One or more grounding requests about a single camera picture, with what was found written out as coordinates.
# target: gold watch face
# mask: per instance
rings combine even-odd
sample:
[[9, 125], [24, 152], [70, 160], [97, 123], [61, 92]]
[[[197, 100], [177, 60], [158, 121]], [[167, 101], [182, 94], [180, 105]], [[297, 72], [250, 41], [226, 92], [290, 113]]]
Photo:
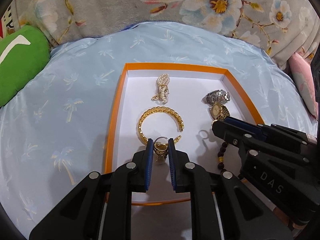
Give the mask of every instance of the gold watch face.
[[211, 114], [213, 118], [217, 118], [221, 113], [221, 106], [218, 103], [215, 103], [211, 108]]

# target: black triangular cutout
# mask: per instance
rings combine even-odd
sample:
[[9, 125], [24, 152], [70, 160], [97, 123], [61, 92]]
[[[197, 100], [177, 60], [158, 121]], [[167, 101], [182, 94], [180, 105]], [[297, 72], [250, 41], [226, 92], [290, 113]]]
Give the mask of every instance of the black triangular cutout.
[[245, 220], [249, 221], [263, 214], [262, 210], [240, 188], [235, 188], [235, 194]]
[[279, 170], [283, 171], [285, 174], [287, 174], [290, 178], [295, 179], [295, 169], [288, 167], [284, 164], [277, 163], [274, 161], [269, 160], [269, 163], [271, 163], [273, 166], [277, 167]]
[[86, 193], [87, 188], [80, 190], [80, 192], [61, 210], [60, 215], [76, 220]]

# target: tray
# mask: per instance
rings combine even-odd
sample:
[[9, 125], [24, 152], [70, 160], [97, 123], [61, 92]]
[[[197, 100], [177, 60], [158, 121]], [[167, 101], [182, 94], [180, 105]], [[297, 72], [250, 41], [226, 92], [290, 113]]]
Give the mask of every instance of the tray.
[[[113, 104], [109, 135], [105, 152], [105, 173], [130, 161], [135, 152], [145, 149], [137, 133], [141, 115], [149, 108], [163, 106], [151, 98], [156, 94], [156, 79], [161, 74], [170, 76], [169, 102], [184, 122], [179, 132], [176, 121], [164, 113], [146, 118], [143, 133], [155, 140], [160, 136], [182, 136], [176, 149], [188, 153], [190, 161], [198, 163], [207, 171], [219, 173], [217, 153], [222, 140], [211, 131], [212, 117], [209, 105], [203, 102], [205, 95], [223, 89], [230, 93], [226, 104], [230, 115], [252, 124], [263, 123], [254, 104], [237, 80], [227, 70], [216, 67], [175, 63], [127, 63], [124, 66]], [[225, 168], [238, 174], [241, 161], [238, 149], [229, 145], [225, 152]], [[132, 193], [133, 205], [160, 205], [189, 200], [189, 193], [176, 194], [172, 190], [169, 160], [152, 169], [151, 184], [146, 193]]]

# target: jewelry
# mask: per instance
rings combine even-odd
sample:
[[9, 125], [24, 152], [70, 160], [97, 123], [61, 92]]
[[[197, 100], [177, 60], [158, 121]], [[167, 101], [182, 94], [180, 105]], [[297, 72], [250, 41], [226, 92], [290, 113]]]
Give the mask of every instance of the jewelry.
[[[221, 174], [224, 173], [225, 171], [227, 171], [225, 168], [224, 168], [224, 163], [223, 163], [223, 156], [224, 156], [224, 153], [226, 152], [226, 149], [228, 147], [228, 143], [227, 142], [223, 142], [222, 145], [221, 145], [221, 148], [220, 148], [220, 151], [218, 152], [218, 169], [221, 170]], [[240, 173], [238, 175], [238, 178], [239, 180], [242, 180], [244, 179], [244, 176]]]
[[224, 106], [218, 102], [213, 104], [212, 108], [210, 109], [210, 113], [211, 113], [212, 117], [214, 118], [213, 122], [218, 121], [218, 120], [224, 120], [230, 116], [230, 113], [229, 113], [228, 109], [226, 108], [226, 106]]
[[169, 89], [168, 84], [170, 82], [170, 77], [168, 74], [162, 74], [157, 79], [157, 91], [158, 94], [155, 95], [151, 100], [159, 100], [162, 101], [163, 104], [166, 104], [168, 102], [168, 95], [169, 95]]
[[[142, 126], [142, 123], [143, 121], [151, 114], [154, 114], [154, 113], [166, 113], [166, 114], [169, 114], [171, 115], [178, 123], [179, 125], [179, 130], [180, 132], [183, 131], [184, 129], [184, 124], [183, 124], [183, 121], [182, 121], [182, 118], [180, 117], [180, 115], [172, 110], [171, 108], [168, 108], [168, 107], [165, 107], [165, 106], [157, 106], [157, 107], [153, 107], [151, 109], [148, 109], [147, 111], [145, 111], [142, 116], [140, 117], [139, 119], [139, 122], [138, 122], [138, 133], [140, 135], [140, 138], [141, 140], [143, 141], [144, 144], [147, 144], [148, 142], [148, 139], [147, 137], [142, 133], [142, 130], [141, 130], [141, 126]], [[167, 155], [168, 155], [168, 144], [164, 144], [164, 143], [159, 143], [157, 142], [157, 140], [159, 140], [160, 138], [165, 138], [167, 139], [167, 137], [159, 137], [157, 138], [155, 141], [154, 141], [154, 152], [158, 155], [158, 158], [157, 158], [157, 163], [158, 164], [162, 164], [165, 162], [165, 159], [167, 158]], [[179, 140], [181, 139], [181, 135], [177, 136], [173, 142], [174, 143], [177, 143]]]
[[230, 94], [229, 92], [225, 92], [224, 90], [215, 90], [210, 93], [208, 93], [205, 96], [205, 100], [207, 104], [212, 105], [216, 102], [219, 102], [221, 104], [226, 104], [230, 101]]

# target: gold watch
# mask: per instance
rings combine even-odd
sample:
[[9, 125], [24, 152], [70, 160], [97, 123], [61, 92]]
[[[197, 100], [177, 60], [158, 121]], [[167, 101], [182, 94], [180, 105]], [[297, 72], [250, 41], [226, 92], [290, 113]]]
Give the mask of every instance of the gold watch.
[[212, 117], [216, 120], [224, 120], [230, 116], [230, 113], [226, 106], [222, 105], [219, 102], [213, 104], [210, 113]]

